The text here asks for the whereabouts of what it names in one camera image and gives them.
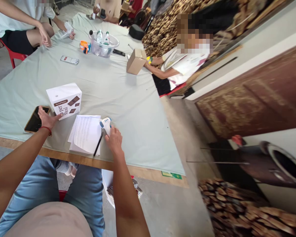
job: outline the red plastic chair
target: red plastic chair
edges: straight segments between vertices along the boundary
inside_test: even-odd
[[[13,51],[11,51],[5,44],[4,42],[0,39],[0,41],[2,42],[2,44],[7,48],[9,55],[10,55],[10,60],[11,60],[11,64],[13,69],[15,68],[15,63],[14,63],[14,59],[20,59],[20,60],[24,60],[26,59],[26,55],[25,54],[20,54],[20,53],[15,53]]]
[[[161,96],[159,96],[160,98],[165,96],[165,95],[171,95],[172,93],[178,91],[179,89],[183,88],[186,86],[186,82],[185,83],[182,83],[181,85],[178,85],[176,88],[174,88],[172,91],[170,91],[168,94],[163,94]]]
[[[67,191],[59,190],[59,201],[63,201],[66,196]]]

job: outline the jeans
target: jeans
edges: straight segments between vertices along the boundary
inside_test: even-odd
[[[2,215],[0,237],[4,236],[19,219],[33,208],[46,202],[59,201],[55,167],[59,167],[60,162],[67,165],[65,161],[44,156],[36,157],[13,194],[10,205]],[[102,190],[101,169],[79,165],[76,176],[63,200],[82,212],[94,237],[102,236],[105,228]]]

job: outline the red bracelet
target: red bracelet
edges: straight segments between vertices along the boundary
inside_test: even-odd
[[[41,128],[47,128],[47,129],[49,130],[49,136],[52,135],[52,131],[51,131],[48,127],[42,126],[42,127],[40,127],[38,130],[40,130]]]

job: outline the person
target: person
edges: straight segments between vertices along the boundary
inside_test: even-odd
[[[50,38],[54,30],[47,22],[41,23],[41,17],[52,19],[57,27],[67,31],[64,22],[59,20],[49,6],[32,0],[0,1],[0,38],[13,52],[30,55],[38,46],[50,47]]]
[[[199,69],[212,53],[213,35],[227,29],[237,11],[236,1],[222,0],[195,14],[178,15],[177,46],[144,65],[152,72],[159,95],[171,92]],[[153,67],[160,64],[161,69]]]
[[[120,26],[130,26],[134,23],[136,13],[141,9],[142,3],[143,0],[130,1],[130,6],[128,7],[130,13],[128,16],[126,14],[123,14],[123,16],[119,19],[119,21],[122,20]]]
[[[106,17],[104,21],[118,24],[119,15],[121,13],[121,4],[119,0],[95,0],[93,13],[98,14],[101,9],[105,10]]]
[[[38,114],[41,129],[0,160],[0,237],[102,236],[105,222],[101,169],[78,165],[63,202],[59,202],[55,170],[58,160],[38,153],[62,115],[50,117],[41,106]],[[121,133],[112,126],[110,137],[106,135],[105,140],[114,160],[117,236],[148,237],[146,220],[125,162]]]

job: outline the black shorts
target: black shorts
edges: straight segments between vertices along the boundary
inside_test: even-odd
[[[159,77],[157,77],[155,74],[152,74],[152,77],[154,79],[159,95],[168,94],[171,91],[170,82],[168,79],[162,80]]]
[[[37,47],[32,47],[27,38],[26,31],[6,30],[1,39],[15,53],[31,55],[37,49]]]

